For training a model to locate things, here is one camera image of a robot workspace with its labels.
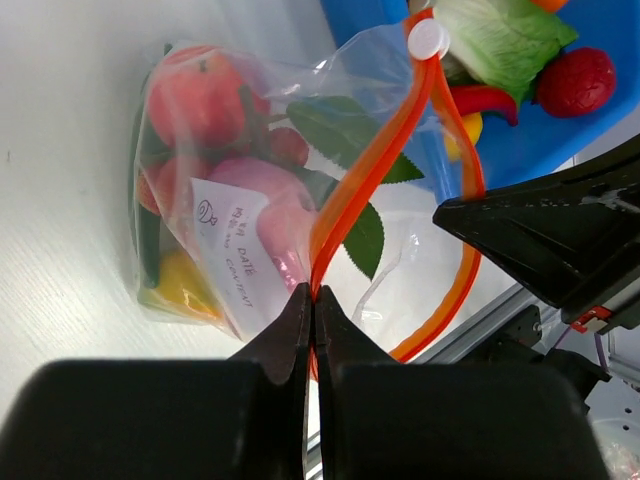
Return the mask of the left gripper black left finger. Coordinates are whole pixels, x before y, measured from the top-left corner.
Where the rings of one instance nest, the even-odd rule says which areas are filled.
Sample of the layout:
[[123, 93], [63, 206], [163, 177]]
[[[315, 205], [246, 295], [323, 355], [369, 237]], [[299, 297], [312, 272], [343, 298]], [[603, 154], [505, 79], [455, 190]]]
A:
[[301, 479], [312, 301], [226, 360], [61, 360], [1, 430], [5, 479]]

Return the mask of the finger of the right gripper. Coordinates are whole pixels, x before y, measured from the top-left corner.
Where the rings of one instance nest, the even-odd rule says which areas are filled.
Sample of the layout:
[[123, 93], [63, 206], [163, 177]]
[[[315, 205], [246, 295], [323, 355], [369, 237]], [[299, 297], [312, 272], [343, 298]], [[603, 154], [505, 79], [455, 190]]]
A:
[[639, 325], [639, 139], [534, 180], [450, 199], [433, 222], [578, 329]]

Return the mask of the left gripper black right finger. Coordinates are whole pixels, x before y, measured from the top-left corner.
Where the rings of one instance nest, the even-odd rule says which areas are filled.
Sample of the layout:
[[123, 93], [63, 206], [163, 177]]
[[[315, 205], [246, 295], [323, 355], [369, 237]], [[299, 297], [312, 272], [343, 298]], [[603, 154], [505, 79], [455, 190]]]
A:
[[608, 477], [586, 406], [608, 375], [585, 357], [402, 364], [328, 287], [313, 323], [325, 478]]

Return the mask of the yellow toy lemon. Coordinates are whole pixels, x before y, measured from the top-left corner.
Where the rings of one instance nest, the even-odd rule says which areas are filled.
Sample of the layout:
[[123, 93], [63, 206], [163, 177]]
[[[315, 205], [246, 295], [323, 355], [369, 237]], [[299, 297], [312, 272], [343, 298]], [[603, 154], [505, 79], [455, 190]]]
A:
[[183, 250], [164, 253], [159, 280], [144, 294], [147, 305], [210, 323], [224, 319], [217, 300], [191, 257]]

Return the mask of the red toy strawberry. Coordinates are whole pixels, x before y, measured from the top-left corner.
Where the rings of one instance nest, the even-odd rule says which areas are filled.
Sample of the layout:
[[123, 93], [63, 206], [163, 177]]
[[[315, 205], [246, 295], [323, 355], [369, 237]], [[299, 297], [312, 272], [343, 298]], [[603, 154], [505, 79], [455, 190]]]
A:
[[600, 49], [582, 47], [558, 56], [544, 68], [534, 99], [549, 115], [572, 118], [603, 107], [616, 86], [610, 56]]

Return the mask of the purple toy onion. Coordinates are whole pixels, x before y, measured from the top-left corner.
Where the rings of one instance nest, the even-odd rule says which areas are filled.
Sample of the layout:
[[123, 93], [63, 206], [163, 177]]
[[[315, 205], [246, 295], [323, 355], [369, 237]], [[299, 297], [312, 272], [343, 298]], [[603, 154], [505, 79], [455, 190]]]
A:
[[209, 179], [267, 197], [257, 218], [258, 238], [288, 291], [307, 282], [309, 236], [317, 211], [304, 184], [293, 173], [254, 157], [224, 160]]

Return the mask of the clear zip top bag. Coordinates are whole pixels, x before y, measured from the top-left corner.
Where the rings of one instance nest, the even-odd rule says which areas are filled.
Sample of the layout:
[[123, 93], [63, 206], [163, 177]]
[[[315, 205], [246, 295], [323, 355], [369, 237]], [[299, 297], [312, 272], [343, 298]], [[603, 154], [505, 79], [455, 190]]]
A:
[[250, 341], [327, 286], [394, 359], [433, 344], [481, 263], [433, 215], [485, 191], [449, 43], [427, 9], [314, 66], [166, 44], [131, 137], [139, 303]]

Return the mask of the red lychee toy bunch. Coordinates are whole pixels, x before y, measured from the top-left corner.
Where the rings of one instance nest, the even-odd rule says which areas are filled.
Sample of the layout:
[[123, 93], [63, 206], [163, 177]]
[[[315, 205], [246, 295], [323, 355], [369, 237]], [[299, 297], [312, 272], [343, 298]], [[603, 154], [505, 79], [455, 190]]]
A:
[[295, 175], [317, 207], [355, 164], [378, 130], [353, 99], [316, 96], [273, 114], [267, 101], [248, 97], [206, 106], [203, 101], [152, 98], [136, 112], [131, 153], [144, 167], [162, 167], [180, 148], [205, 156], [206, 165], [255, 154]]

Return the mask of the red toy apple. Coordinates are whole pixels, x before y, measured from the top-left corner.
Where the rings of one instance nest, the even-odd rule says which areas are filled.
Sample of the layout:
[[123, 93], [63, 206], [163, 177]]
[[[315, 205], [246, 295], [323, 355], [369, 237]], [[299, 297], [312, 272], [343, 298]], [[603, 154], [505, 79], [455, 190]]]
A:
[[239, 91], [250, 89], [253, 112], [270, 114], [270, 101], [260, 91], [261, 68], [212, 45], [195, 45], [168, 54], [151, 73], [147, 116], [168, 147], [195, 143], [219, 148], [238, 140], [246, 114]]

